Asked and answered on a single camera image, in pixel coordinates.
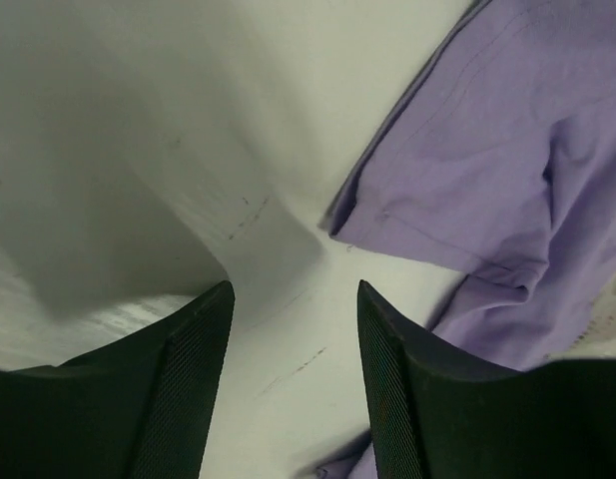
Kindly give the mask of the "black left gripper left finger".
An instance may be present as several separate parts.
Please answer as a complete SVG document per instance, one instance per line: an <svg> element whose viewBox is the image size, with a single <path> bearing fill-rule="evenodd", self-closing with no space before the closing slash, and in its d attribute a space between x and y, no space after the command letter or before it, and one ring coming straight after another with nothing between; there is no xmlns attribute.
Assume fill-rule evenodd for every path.
<svg viewBox="0 0 616 479"><path fill-rule="evenodd" d="M231 331L223 281L61 365L0 370L0 478L196 478Z"/></svg>

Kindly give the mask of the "purple t-shirt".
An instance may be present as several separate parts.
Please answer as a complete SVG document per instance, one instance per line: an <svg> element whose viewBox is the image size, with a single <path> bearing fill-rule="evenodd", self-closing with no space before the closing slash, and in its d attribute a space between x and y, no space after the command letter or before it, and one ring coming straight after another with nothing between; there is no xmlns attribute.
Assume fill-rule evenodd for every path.
<svg viewBox="0 0 616 479"><path fill-rule="evenodd" d="M616 273L616 1L478 1L343 184L330 235L462 279L426 330L518 372ZM324 478L381 478L369 447Z"/></svg>

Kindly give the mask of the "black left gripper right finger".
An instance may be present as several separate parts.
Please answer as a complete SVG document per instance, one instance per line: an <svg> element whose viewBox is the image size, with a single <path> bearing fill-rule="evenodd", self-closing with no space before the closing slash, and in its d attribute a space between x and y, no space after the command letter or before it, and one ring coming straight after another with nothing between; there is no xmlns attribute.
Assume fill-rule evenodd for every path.
<svg viewBox="0 0 616 479"><path fill-rule="evenodd" d="M616 359L518 372L410 321L369 283L357 331L381 478L616 478Z"/></svg>

